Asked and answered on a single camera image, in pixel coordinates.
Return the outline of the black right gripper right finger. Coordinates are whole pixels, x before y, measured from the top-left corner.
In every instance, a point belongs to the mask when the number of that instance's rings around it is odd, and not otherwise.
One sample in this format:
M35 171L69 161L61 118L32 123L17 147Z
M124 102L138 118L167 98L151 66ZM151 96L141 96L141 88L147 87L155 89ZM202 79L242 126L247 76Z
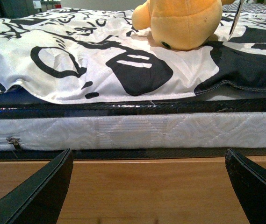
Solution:
M231 148L225 166L249 223L266 224L266 169Z

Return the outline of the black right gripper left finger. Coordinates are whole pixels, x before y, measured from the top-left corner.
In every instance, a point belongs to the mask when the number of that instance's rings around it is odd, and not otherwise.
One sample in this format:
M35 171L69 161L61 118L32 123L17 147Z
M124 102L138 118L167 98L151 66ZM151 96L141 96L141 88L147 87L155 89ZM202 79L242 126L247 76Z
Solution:
M72 170L67 149L0 199L0 224L57 223Z

